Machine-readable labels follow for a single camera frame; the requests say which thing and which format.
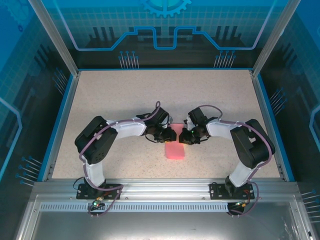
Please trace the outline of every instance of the work surface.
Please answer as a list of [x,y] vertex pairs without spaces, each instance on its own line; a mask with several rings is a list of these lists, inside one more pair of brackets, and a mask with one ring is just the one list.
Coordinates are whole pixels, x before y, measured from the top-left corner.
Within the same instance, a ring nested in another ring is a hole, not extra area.
[[[150,113],[156,101],[182,123],[188,112],[211,104],[223,111],[223,119],[257,119],[264,127],[261,110],[248,70],[126,70],[83,71],[76,89],[52,178],[84,175],[74,144],[76,137],[95,117],[130,119]],[[207,117],[215,109],[203,108]],[[165,145],[142,136],[114,142],[103,162],[106,178],[225,178],[239,162],[234,143],[211,137],[199,145],[185,145],[184,160],[165,157]],[[279,177],[274,159],[255,177]]]

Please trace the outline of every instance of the pink sponge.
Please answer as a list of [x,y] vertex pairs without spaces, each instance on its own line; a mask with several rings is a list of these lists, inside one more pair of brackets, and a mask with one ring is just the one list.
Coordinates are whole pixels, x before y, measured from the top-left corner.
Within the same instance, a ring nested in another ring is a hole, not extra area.
[[179,143],[179,135],[182,133],[183,123],[173,123],[170,127],[176,132],[176,141],[166,142],[164,144],[165,156],[167,159],[183,160],[185,158],[185,149],[182,143]]

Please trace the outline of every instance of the enclosure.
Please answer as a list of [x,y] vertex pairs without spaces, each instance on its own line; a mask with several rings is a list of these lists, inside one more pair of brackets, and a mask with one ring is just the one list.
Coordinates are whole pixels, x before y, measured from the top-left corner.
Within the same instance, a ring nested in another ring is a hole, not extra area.
[[[0,1],[1,239],[318,239],[318,9],[316,0]],[[95,116],[131,119],[156,101],[173,123],[207,104],[223,120],[258,120],[275,154],[253,178],[250,214],[226,214],[237,199],[211,199],[209,185],[239,162],[222,137],[184,145],[180,160],[165,156],[167,143],[117,140],[102,167],[121,195],[105,216],[86,213],[76,137]]]

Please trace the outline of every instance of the blue printed backdrop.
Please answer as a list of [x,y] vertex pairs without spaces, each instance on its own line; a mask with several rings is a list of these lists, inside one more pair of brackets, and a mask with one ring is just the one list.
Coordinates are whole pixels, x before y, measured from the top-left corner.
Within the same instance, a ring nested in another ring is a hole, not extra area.
[[302,192],[320,191],[319,9],[318,0],[300,2],[261,71]]
[[0,236],[6,240],[15,238],[37,177],[22,157],[41,164],[70,72],[28,0],[0,0],[0,36]]
[[44,1],[79,68],[120,69],[250,68],[286,3]]

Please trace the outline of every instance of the gear graphic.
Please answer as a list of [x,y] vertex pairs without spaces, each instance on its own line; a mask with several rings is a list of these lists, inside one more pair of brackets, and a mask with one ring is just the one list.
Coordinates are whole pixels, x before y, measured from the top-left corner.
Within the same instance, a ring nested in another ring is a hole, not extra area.
[[0,0],[0,7],[5,6],[13,19],[21,25],[29,16],[28,0]]
[[149,10],[150,14],[166,18],[168,15],[173,17],[175,14],[180,14],[181,10],[186,10],[191,0],[141,0],[141,3],[144,5],[144,10]]

